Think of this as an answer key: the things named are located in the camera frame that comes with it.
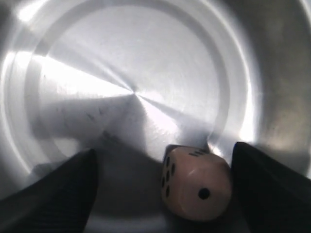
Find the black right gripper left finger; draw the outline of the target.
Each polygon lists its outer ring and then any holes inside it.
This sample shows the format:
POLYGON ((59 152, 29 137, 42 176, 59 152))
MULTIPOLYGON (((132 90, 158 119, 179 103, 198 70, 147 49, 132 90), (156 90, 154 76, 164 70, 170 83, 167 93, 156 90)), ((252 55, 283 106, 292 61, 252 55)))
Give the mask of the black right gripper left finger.
POLYGON ((2 233, 82 233, 97 195, 97 156, 82 151, 1 200, 2 233))

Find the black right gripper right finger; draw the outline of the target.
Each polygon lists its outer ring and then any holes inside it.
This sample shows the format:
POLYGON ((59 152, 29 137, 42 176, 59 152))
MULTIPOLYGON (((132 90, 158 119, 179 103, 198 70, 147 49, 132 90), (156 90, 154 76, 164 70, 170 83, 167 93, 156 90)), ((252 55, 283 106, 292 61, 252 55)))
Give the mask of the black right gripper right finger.
POLYGON ((311 181, 264 152, 235 144, 231 172, 252 233, 309 233, 311 181))

